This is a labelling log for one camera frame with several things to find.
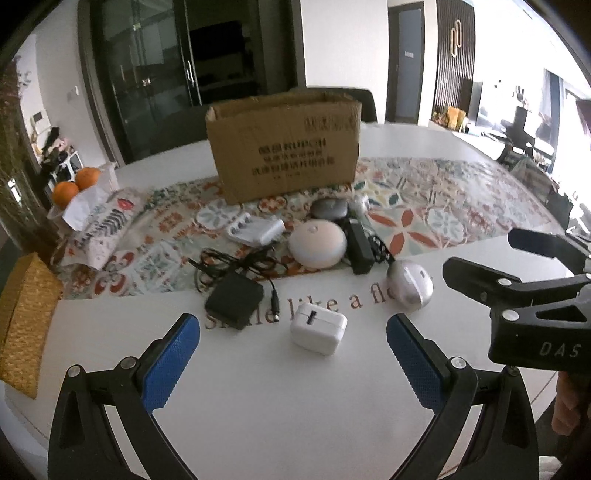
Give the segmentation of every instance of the black laptop charger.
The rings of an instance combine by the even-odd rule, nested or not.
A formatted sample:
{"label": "black laptop charger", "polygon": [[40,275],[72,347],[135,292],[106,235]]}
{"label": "black laptop charger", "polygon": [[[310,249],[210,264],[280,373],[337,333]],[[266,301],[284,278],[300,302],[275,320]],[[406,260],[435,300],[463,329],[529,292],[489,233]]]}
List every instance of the black laptop charger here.
{"label": "black laptop charger", "polygon": [[260,283],[240,273],[228,272],[205,302],[205,311],[213,319],[242,330],[264,295]]}
{"label": "black laptop charger", "polygon": [[375,264],[374,252],[365,236],[363,226],[355,218],[344,218],[339,226],[347,237],[347,258],[355,275],[369,273]]}

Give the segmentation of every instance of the human hand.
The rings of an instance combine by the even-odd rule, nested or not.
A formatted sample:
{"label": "human hand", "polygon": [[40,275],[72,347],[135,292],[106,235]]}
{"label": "human hand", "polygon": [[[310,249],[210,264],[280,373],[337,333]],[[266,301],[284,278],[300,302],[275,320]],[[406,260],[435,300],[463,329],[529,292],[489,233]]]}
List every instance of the human hand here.
{"label": "human hand", "polygon": [[[581,396],[581,392],[577,390],[568,373],[559,372],[556,384],[554,417],[552,418],[552,429],[558,435],[569,436],[579,426],[581,414],[578,407]],[[587,416],[591,418],[590,414],[591,406],[587,410]]]}

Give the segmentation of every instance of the white charger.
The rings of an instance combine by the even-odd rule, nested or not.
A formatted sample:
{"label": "white charger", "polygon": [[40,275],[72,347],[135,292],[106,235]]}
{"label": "white charger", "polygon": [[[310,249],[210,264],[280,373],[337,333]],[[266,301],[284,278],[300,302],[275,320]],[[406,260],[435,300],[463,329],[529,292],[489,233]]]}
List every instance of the white charger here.
{"label": "white charger", "polygon": [[347,328],[347,317],[312,303],[302,303],[291,319],[291,339],[296,345],[322,355],[332,355]]}
{"label": "white charger", "polygon": [[239,244],[258,248],[269,245],[284,231],[285,225],[281,219],[260,218],[245,212],[226,228],[226,235]]}

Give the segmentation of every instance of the white power adapter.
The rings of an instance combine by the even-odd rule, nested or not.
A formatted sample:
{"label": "white power adapter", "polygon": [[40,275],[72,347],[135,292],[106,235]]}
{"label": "white power adapter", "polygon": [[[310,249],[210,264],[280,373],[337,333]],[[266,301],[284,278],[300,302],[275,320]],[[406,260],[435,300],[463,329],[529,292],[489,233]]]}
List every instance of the white power adapter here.
{"label": "white power adapter", "polygon": [[322,355],[332,355],[343,339],[347,317],[312,303],[302,303],[291,320],[295,344]]}

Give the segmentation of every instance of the cable connector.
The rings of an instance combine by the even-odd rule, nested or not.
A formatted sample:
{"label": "cable connector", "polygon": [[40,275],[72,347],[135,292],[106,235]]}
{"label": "cable connector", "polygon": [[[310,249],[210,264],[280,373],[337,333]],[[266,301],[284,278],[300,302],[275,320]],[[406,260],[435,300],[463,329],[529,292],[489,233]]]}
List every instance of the cable connector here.
{"label": "cable connector", "polygon": [[273,322],[279,322],[279,296],[274,288],[271,293],[271,312],[273,313]]}

